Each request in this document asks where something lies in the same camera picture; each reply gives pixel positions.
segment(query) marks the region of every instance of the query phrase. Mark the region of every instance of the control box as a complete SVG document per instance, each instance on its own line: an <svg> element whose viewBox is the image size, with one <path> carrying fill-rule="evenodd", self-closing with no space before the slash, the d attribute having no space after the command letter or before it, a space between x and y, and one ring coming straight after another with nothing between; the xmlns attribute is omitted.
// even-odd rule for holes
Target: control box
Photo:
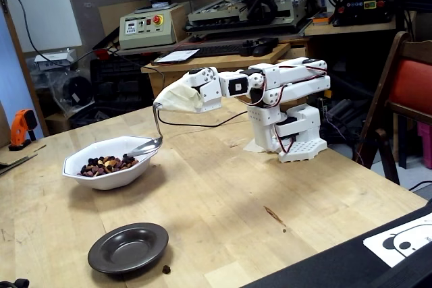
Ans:
<svg viewBox="0 0 432 288"><path fill-rule="evenodd" d="M137 10L120 19L122 50L170 45L186 38L186 12L182 5Z"/></svg>
<svg viewBox="0 0 432 288"><path fill-rule="evenodd" d="M389 0L339 0L334 26L384 23L392 20L394 9Z"/></svg>

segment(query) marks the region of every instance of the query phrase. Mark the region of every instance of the spoon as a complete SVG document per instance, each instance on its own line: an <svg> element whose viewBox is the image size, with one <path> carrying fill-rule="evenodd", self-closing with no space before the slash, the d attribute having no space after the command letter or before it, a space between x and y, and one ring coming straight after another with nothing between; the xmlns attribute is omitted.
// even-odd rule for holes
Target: spoon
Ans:
<svg viewBox="0 0 432 288"><path fill-rule="evenodd" d="M163 135L161 133L161 129L159 128L159 120L157 119L157 107L159 107L161 104L154 103L153 104L153 115L155 116L155 123L157 132L159 133L159 137L155 138L154 140L150 140L143 145L140 145L139 147L133 149L131 152L128 153L128 156L140 156L144 154L151 153L153 151L158 150L162 146L163 142Z"/></svg>

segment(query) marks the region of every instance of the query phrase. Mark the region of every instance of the white robotic arm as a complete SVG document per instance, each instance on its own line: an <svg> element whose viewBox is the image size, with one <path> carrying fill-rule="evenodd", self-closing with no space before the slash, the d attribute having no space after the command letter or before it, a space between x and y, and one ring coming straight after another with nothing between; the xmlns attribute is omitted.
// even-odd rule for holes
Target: white robotic arm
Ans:
<svg viewBox="0 0 432 288"><path fill-rule="evenodd" d="M319 137L318 109L300 105L281 112L280 104L329 89L326 70L324 61L305 57L235 72L194 69L162 90L155 103L160 110L204 113L220 108L222 96L246 95L256 144L278 152L281 162L311 159L327 148Z"/></svg>

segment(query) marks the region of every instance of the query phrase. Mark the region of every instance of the orange power tool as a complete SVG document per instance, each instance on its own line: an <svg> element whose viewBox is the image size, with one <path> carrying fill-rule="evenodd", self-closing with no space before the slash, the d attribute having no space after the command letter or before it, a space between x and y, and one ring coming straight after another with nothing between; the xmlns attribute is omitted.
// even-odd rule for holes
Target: orange power tool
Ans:
<svg viewBox="0 0 432 288"><path fill-rule="evenodd" d="M9 150L19 151L31 144L33 141L36 141L33 130L37 125L38 122L32 109L22 109L21 111L18 111L12 123L11 145L9 145ZM27 132L30 136L29 140L26 140Z"/></svg>

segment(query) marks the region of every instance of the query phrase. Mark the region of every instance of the blue wall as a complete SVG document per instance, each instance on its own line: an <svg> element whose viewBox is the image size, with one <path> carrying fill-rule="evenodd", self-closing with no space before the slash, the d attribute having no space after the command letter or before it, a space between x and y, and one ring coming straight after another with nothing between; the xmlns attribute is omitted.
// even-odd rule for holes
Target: blue wall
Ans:
<svg viewBox="0 0 432 288"><path fill-rule="evenodd" d="M33 109L36 113L7 29L3 10L0 10L0 103L5 109L7 121L10 125L16 112L20 109ZM43 137L39 125L34 133L36 138Z"/></svg>

